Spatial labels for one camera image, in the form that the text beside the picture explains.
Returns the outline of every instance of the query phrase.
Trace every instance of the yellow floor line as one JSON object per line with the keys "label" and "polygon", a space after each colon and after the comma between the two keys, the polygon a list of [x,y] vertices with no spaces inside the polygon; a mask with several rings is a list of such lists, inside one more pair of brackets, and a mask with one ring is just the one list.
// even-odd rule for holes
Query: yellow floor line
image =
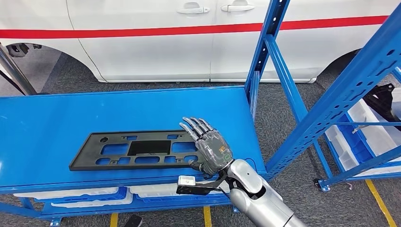
{"label": "yellow floor line", "polygon": [[373,185],[372,180],[367,179],[367,180],[365,180],[365,182],[366,182],[367,186],[369,187],[370,192],[375,197],[376,202],[379,205],[380,209],[382,210],[384,216],[386,217],[387,222],[389,223],[389,226],[390,227],[397,227],[397,225],[395,224],[393,218],[391,217],[390,212],[388,211],[388,209],[387,209],[386,205],[384,204],[382,198],[380,197],[379,193],[377,192],[376,187]]}
{"label": "yellow floor line", "polygon": [[110,218],[110,227],[117,227],[117,222],[118,222],[118,214],[113,213]]}
{"label": "yellow floor line", "polygon": [[205,227],[212,227],[212,218],[210,216],[210,206],[203,207],[203,216],[205,218]]}

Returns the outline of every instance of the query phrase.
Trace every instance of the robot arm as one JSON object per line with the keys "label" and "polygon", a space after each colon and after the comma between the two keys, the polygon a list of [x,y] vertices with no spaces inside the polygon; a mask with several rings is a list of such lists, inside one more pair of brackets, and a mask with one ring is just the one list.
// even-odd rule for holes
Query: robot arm
{"label": "robot arm", "polygon": [[198,152],[205,162],[190,162],[190,166],[203,172],[205,179],[218,173],[212,183],[200,184],[191,176],[180,176],[178,194],[206,195],[222,191],[219,185],[226,181],[230,186],[229,198],[257,227],[306,227],[284,204],[282,197],[244,160],[233,159],[230,147],[221,134],[205,120],[183,118],[192,128],[180,123],[195,140]]}
{"label": "robot arm", "polygon": [[258,227],[306,227],[294,216],[282,197],[244,160],[237,159],[227,171],[237,184],[230,190],[232,204]]}

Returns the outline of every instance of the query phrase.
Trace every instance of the black plastic panel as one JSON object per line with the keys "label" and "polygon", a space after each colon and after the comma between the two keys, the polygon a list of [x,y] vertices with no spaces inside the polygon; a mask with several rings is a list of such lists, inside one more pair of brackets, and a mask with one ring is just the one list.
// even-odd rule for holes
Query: black plastic panel
{"label": "black plastic panel", "polygon": [[101,132],[89,135],[70,170],[178,168],[198,158],[193,139],[182,130]]}

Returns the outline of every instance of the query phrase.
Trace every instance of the blue steel rack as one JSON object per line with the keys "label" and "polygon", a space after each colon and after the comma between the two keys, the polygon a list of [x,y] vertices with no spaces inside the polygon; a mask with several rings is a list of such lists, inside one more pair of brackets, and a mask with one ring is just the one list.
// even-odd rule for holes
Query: blue steel rack
{"label": "blue steel rack", "polygon": [[[323,189],[400,156],[401,148],[398,147],[332,176],[316,139],[385,75],[393,72],[400,76],[396,67],[400,66],[401,58],[400,43],[397,43],[397,40],[401,40],[401,5],[308,113],[275,41],[288,4],[289,0],[270,1],[245,86],[0,98],[0,138],[3,144],[3,149],[0,150],[0,193],[174,183],[179,175],[194,175],[201,179],[199,172],[189,168],[101,172],[68,170],[68,163],[91,132],[174,129],[178,127],[181,117],[186,115],[202,116],[210,121],[225,136],[233,149],[234,157],[247,160],[267,180],[279,174],[312,144],[329,177],[328,180],[320,181]],[[258,84],[269,56],[272,57],[298,126],[270,161],[264,164],[253,118]],[[138,111],[137,106],[141,106],[142,110]],[[38,111],[26,113],[24,110],[27,108]],[[169,109],[168,115],[160,118],[158,114],[164,113],[166,109]],[[224,114],[215,114],[222,110]],[[121,113],[129,113],[128,120]],[[238,123],[235,130],[232,122]],[[365,122],[351,124],[366,125]],[[247,137],[246,145],[241,142],[244,136]],[[229,204],[229,201],[175,201],[155,205],[135,200],[127,205],[60,208],[45,203],[42,211],[36,211],[28,198],[20,200],[23,207],[0,203],[0,210],[52,220],[54,225],[59,225],[61,217],[65,216]]]}
{"label": "blue steel rack", "polygon": [[[271,17],[266,17],[265,22],[266,21],[271,21]],[[279,52],[274,39],[275,34],[270,33],[268,28],[263,28],[264,30],[261,33],[258,42],[259,50],[257,50],[256,53],[260,50],[265,50],[267,47],[298,123],[297,127],[280,146],[278,151],[267,162],[266,170],[268,180],[271,180],[279,174],[312,144],[315,145],[319,159],[321,160],[328,176],[327,180],[318,181],[319,186],[323,191],[328,191],[330,189],[329,185],[334,183],[345,180],[363,179],[363,177],[353,176],[401,156],[401,147],[398,146],[384,154],[365,161],[348,171],[341,171],[339,175],[333,176],[329,166],[327,165],[326,159],[324,158],[320,148],[318,148],[316,142],[319,136],[321,136],[330,126],[335,124],[399,125],[399,123],[396,122],[339,123],[338,121],[339,118],[341,118],[359,99],[366,95],[370,89],[383,79],[384,76],[391,73],[396,78],[400,79],[400,21],[401,4],[387,18],[376,34],[374,34],[365,47],[355,56],[348,67],[339,75],[309,113],[306,112],[305,106],[302,105],[302,99]],[[260,75],[257,72],[254,73],[254,77],[259,76]],[[400,174],[377,175],[374,176],[374,178],[395,176],[400,176]]]}

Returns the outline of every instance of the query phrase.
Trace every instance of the car body panel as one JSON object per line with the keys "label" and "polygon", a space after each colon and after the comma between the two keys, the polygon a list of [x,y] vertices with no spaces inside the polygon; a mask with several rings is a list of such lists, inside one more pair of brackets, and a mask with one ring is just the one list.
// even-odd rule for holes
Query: car body panel
{"label": "car body panel", "polygon": [[[0,0],[0,42],[60,50],[85,64],[101,82],[242,82],[268,3]],[[399,3],[292,0],[277,42],[294,81],[313,82],[335,59],[362,48]],[[228,5],[253,8],[223,10]],[[194,8],[208,11],[182,13]],[[279,82],[271,61],[262,82]]]}

